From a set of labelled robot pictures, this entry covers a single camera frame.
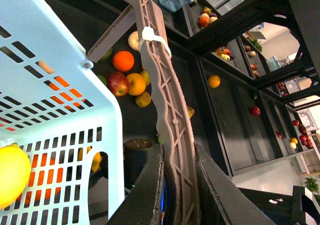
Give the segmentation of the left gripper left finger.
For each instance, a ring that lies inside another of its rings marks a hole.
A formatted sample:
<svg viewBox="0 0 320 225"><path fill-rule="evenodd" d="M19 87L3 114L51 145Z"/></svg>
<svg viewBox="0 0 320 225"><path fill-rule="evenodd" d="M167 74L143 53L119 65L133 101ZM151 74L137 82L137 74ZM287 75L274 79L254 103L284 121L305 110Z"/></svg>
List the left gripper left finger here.
<svg viewBox="0 0 320 225"><path fill-rule="evenodd" d="M164 152L161 145L151 148L147 162L134 187L108 219L108 225L160 225L165 180Z"/></svg>

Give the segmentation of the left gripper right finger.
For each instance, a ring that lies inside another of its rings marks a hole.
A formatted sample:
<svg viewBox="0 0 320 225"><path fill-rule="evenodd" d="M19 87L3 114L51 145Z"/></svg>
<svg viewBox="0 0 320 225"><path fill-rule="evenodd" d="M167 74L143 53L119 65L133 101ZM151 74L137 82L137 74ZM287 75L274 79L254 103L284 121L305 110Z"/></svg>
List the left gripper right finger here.
<svg viewBox="0 0 320 225"><path fill-rule="evenodd" d="M205 149L195 144L202 225L273 225L226 176Z"/></svg>

